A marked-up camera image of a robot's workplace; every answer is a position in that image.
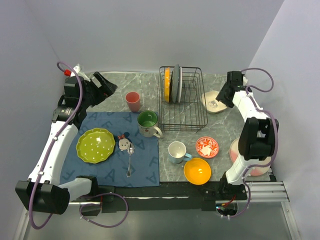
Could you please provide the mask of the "cream square cartoon dish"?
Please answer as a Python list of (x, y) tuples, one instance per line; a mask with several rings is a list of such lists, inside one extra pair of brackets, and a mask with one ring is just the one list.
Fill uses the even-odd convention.
[(218, 91), (212, 90), (203, 93), (201, 96), (202, 104), (210, 114), (217, 114), (228, 108), (224, 103), (216, 100), (218, 94)]

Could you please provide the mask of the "teal rim white plate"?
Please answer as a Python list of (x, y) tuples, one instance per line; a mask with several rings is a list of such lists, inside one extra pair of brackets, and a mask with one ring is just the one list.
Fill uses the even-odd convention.
[(183, 85), (183, 70), (182, 67), (179, 67), (179, 79), (178, 79), (178, 92), (177, 92), (177, 102), (181, 102), (182, 97), (182, 85)]

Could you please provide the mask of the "blue floral plate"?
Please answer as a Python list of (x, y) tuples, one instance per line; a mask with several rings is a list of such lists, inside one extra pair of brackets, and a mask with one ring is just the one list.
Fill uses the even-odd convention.
[(180, 65), (176, 64), (172, 71), (172, 80), (171, 80), (171, 100), (173, 103), (177, 101), (179, 77), (180, 77)]

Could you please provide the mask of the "orange polka dot plate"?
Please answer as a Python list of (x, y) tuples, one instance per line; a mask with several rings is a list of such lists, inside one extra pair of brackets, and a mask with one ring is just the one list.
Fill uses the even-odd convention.
[(164, 100), (170, 102), (170, 83), (171, 83), (171, 69), (169, 67), (164, 70)]

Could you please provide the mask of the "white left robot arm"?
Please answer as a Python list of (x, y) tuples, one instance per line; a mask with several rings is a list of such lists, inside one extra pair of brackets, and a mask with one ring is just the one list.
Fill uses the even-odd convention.
[(15, 192), (27, 210), (61, 215), (69, 202), (83, 196), (94, 201), (99, 195), (96, 177), (79, 175), (67, 183), (60, 183), (68, 150), (87, 116), (87, 108), (94, 107), (113, 95), (117, 85), (99, 72), (93, 73), (101, 84), (97, 86), (85, 74), (66, 78), (64, 94), (53, 112), (50, 134), (36, 167), (26, 181), (18, 181)]

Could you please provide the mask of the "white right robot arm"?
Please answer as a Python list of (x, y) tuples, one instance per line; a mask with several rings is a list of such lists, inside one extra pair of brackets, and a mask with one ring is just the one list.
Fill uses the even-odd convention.
[(216, 97), (229, 108), (237, 107), (244, 121), (238, 140), (238, 157), (225, 173), (227, 182), (218, 188), (219, 195), (226, 200), (236, 194), (235, 185), (244, 184), (253, 168), (269, 167), (278, 151), (279, 122), (259, 106), (252, 89), (264, 93), (272, 90), (245, 85), (242, 71), (229, 71), (226, 83)]

